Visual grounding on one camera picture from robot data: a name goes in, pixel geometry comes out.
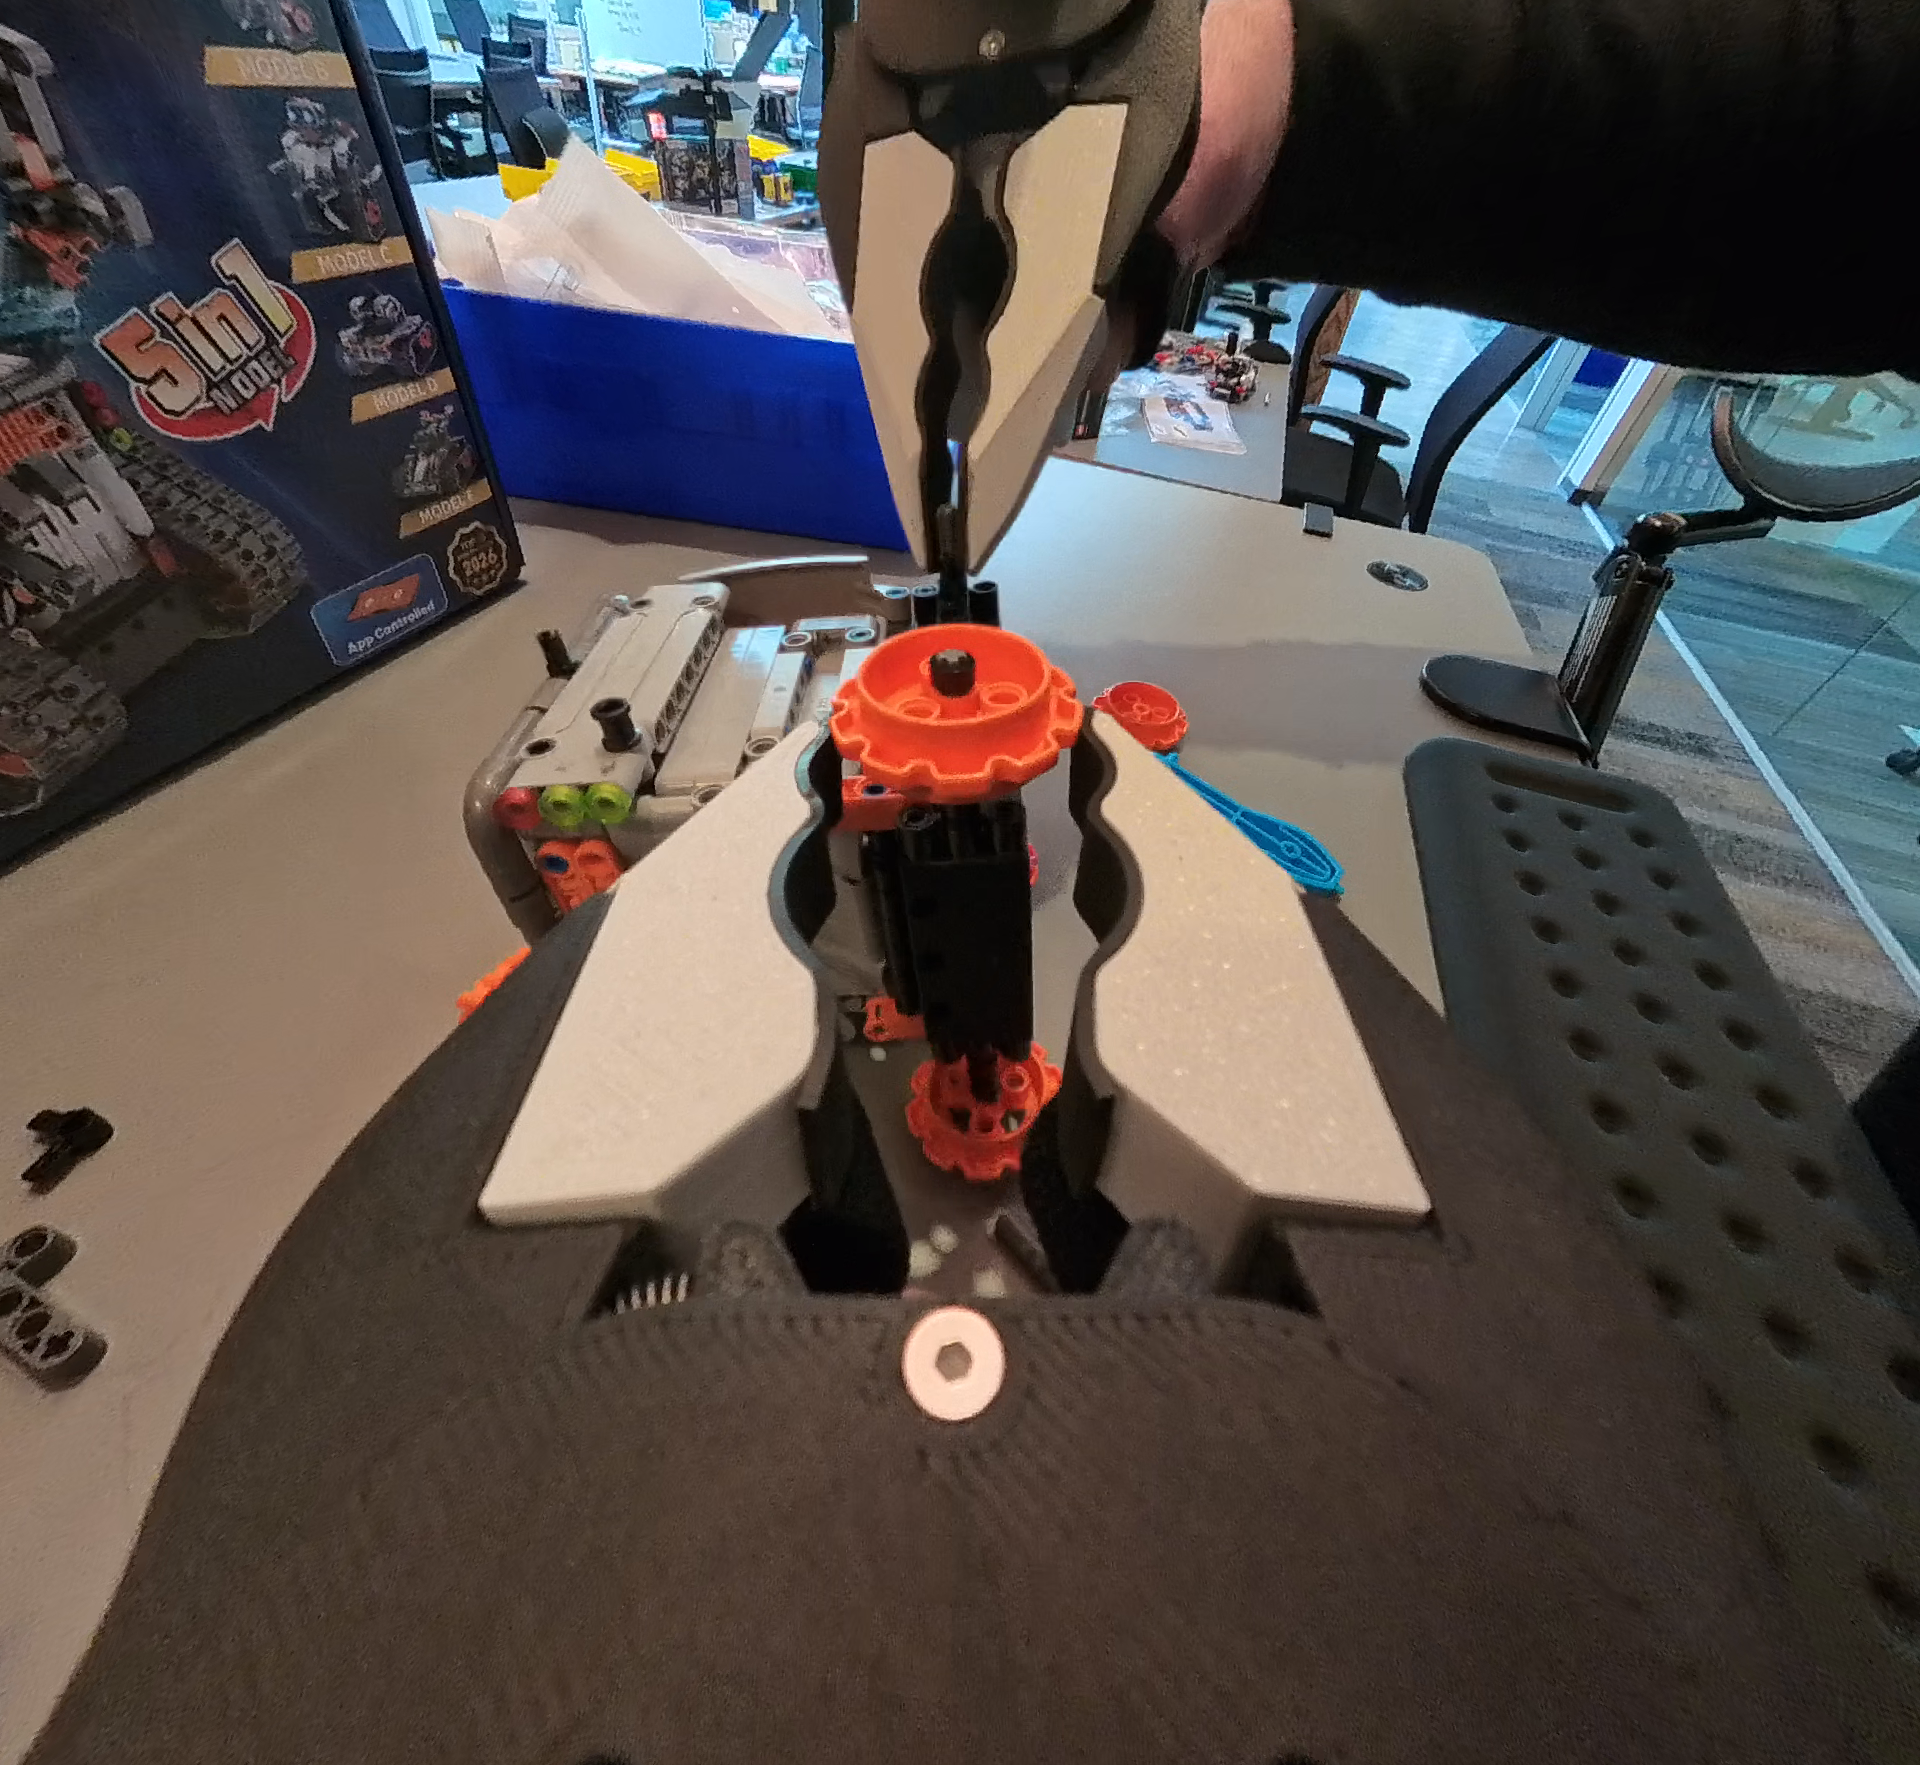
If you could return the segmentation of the blue robot kit box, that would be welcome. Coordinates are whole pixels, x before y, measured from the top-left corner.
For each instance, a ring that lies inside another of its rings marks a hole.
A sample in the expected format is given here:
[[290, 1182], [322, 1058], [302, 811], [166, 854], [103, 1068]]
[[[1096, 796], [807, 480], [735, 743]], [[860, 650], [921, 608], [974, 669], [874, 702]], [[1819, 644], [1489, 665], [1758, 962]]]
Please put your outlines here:
[[2, 856], [516, 584], [349, 0], [2, 0]]

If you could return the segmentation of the light blue plastic tool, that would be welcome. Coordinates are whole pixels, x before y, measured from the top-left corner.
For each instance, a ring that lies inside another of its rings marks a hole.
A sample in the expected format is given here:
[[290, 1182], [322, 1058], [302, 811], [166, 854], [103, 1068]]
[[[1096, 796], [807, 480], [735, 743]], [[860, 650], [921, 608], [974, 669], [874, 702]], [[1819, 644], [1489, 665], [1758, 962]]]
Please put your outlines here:
[[1263, 813], [1249, 806], [1189, 770], [1177, 750], [1163, 750], [1157, 760], [1196, 792], [1218, 817], [1239, 830], [1262, 854], [1272, 857], [1284, 871], [1311, 892], [1340, 896], [1345, 890], [1345, 867], [1333, 857], [1333, 851], [1305, 827], [1289, 820]]

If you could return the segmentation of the neighbouring grey desk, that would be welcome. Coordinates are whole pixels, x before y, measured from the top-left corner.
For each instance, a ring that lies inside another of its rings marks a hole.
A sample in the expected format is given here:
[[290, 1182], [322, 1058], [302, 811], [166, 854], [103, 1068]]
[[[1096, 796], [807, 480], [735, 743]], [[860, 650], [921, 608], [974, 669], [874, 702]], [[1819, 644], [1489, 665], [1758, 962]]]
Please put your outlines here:
[[1183, 451], [1148, 437], [1142, 400], [1156, 392], [1204, 392], [1191, 379], [1167, 379], [1154, 368], [1125, 369], [1107, 392], [1098, 435], [1075, 437], [1056, 455], [1101, 463], [1120, 472], [1279, 503], [1284, 500], [1285, 397], [1281, 366], [1262, 366], [1262, 389], [1243, 405], [1228, 405], [1248, 445], [1246, 455]]

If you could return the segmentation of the instruction booklet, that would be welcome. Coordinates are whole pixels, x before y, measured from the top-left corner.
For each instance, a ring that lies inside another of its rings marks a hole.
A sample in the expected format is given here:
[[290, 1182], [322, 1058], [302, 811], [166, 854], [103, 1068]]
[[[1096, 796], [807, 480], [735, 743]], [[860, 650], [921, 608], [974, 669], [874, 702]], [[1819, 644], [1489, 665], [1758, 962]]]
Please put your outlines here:
[[1248, 453], [1228, 405], [1207, 392], [1148, 394], [1139, 411], [1148, 437], [1159, 445], [1218, 455]]

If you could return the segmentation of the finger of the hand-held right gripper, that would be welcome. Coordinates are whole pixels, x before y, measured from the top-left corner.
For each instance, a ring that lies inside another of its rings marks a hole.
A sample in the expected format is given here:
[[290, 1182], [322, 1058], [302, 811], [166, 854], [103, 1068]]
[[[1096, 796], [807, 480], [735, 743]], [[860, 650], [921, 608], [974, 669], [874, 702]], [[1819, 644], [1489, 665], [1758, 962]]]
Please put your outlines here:
[[1015, 146], [999, 191], [1014, 282], [986, 334], [966, 442], [968, 562], [986, 562], [1072, 431], [1104, 303], [1095, 291], [1127, 108], [1075, 103]]
[[900, 525], [923, 566], [936, 566], [949, 439], [964, 435], [966, 353], [943, 244], [954, 185], [953, 158], [919, 131], [880, 138], [863, 154], [852, 336]]

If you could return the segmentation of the dark perforated mat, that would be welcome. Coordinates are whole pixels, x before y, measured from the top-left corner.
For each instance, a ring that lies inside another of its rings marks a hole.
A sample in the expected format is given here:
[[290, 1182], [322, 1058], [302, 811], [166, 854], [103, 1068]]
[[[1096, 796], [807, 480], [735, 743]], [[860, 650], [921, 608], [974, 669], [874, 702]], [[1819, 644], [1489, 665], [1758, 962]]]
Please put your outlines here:
[[1666, 794], [1456, 738], [1403, 785], [1455, 1033], [1692, 1351], [1863, 1752], [1916, 1760], [1906, 1211]]

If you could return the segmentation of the white paper sheets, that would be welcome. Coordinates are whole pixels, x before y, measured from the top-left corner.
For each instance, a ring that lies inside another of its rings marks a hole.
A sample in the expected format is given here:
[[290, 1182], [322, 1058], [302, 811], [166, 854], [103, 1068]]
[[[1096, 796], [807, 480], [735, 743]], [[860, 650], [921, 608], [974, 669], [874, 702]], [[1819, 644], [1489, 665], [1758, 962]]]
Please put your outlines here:
[[472, 293], [707, 322], [755, 334], [733, 282], [680, 236], [680, 226], [771, 227], [660, 205], [618, 179], [564, 185], [484, 208], [484, 182], [419, 185], [437, 272]]

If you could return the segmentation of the yellow storage bin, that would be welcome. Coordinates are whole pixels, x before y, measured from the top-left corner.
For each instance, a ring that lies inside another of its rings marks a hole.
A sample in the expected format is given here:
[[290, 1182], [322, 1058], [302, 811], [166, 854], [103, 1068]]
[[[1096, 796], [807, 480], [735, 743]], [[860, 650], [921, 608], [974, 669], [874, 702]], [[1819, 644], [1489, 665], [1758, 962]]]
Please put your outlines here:
[[502, 193], [514, 201], [538, 195], [555, 177], [564, 185], [587, 185], [590, 177], [594, 180], [618, 179], [636, 193], [652, 201], [664, 201], [661, 170], [652, 156], [620, 146], [608, 146], [605, 152], [592, 154], [592, 148], [579, 138], [567, 141], [559, 161], [547, 161], [542, 166], [497, 162], [497, 177]]

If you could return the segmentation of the pile of toy block parts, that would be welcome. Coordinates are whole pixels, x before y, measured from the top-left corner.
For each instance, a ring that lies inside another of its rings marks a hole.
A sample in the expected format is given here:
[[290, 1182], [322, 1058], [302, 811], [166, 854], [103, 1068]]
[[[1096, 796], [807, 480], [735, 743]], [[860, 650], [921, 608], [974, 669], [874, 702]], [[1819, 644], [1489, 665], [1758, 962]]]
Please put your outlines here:
[[1222, 338], [1167, 334], [1152, 368], [1167, 379], [1191, 379], [1225, 405], [1252, 400], [1263, 381], [1262, 361], [1249, 353], [1237, 330]]

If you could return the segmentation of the small black angled connector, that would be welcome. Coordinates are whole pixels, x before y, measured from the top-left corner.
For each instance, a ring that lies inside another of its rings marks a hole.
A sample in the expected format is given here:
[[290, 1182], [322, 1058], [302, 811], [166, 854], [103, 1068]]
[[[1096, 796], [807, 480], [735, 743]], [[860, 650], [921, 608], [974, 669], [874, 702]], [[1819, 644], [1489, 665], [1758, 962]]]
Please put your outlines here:
[[99, 1154], [115, 1138], [113, 1123], [95, 1108], [46, 1108], [28, 1118], [38, 1145], [20, 1183], [33, 1196], [57, 1187], [82, 1160]]

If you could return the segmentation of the black office chair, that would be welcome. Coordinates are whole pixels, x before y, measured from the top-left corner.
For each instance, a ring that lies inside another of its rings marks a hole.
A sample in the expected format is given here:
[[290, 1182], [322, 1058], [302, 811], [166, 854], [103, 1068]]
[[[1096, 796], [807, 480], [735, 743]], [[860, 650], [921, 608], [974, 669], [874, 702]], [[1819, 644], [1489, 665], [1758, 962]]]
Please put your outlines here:
[[1253, 330], [1243, 349], [1257, 363], [1281, 366], [1288, 379], [1281, 501], [1352, 520], [1424, 533], [1452, 458], [1488, 412], [1549, 353], [1553, 338], [1502, 327], [1438, 397], [1405, 470], [1387, 453], [1408, 435], [1382, 417], [1392, 391], [1410, 379], [1394, 366], [1336, 349], [1328, 338], [1336, 286], [1316, 286], [1301, 313], [1293, 349], [1273, 340], [1289, 320], [1275, 305], [1279, 280], [1216, 286], [1196, 308], [1230, 313]]

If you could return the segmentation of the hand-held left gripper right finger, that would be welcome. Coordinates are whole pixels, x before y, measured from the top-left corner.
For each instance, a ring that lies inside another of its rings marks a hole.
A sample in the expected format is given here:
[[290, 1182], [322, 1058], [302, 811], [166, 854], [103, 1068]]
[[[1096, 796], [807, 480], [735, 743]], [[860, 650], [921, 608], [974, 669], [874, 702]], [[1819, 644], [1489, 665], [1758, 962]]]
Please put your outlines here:
[[1116, 717], [1075, 748], [1082, 860], [1117, 861], [1072, 1026], [1112, 1101], [1095, 1185], [1134, 1221], [1420, 1224], [1424, 1179], [1284, 867]]

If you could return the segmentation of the clear plastic bag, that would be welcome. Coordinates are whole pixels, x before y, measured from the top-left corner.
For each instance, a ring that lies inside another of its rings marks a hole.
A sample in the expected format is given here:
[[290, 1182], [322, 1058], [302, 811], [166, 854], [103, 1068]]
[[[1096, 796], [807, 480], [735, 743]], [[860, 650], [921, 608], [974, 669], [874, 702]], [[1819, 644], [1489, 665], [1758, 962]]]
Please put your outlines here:
[[680, 226], [680, 236], [696, 246], [757, 313], [753, 330], [790, 338], [852, 338], [825, 234], [714, 222]]

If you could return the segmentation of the building block robot chassis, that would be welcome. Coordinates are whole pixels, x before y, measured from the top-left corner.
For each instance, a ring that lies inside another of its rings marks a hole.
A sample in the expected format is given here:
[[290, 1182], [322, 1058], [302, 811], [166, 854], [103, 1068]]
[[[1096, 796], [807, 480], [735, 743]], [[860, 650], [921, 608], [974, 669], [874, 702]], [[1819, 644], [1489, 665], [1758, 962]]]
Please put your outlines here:
[[[958, 599], [956, 622], [998, 616], [989, 582]], [[865, 1132], [840, 1083], [844, 1008], [857, 1038], [921, 1044], [906, 1129], [936, 1169], [976, 1183], [1041, 1187], [1027, 1145], [1041, 1132], [1058, 1150], [1065, 1129], [1046, 1114], [1078, 1080], [1037, 1041], [1022, 789], [914, 803], [833, 733], [834, 697], [876, 648], [949, 622], [936, 585], [878, 585], [863, 556], [612, 595], [576, 642], [542, 637], [542, 694], [468, 791], [471, 844], [524, 929], [588, 912], [596, 937], [611, 892], [676, 830], [794, 729], [828, 733], [806, 764], [825, 825], [780, 886], [830, 992], [833, 1056], [802, 1112], [806, 1196], [840, 1183], [840, 1154]]]

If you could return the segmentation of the blue plastic bin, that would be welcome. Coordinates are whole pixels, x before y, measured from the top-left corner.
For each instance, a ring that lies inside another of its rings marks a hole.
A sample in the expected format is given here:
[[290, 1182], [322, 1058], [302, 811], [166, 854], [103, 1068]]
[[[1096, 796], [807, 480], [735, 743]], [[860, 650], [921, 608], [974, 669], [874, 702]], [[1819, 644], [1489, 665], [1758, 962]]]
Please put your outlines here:
[[442, 293], [510, 496], [908, 549], [852, 343]]

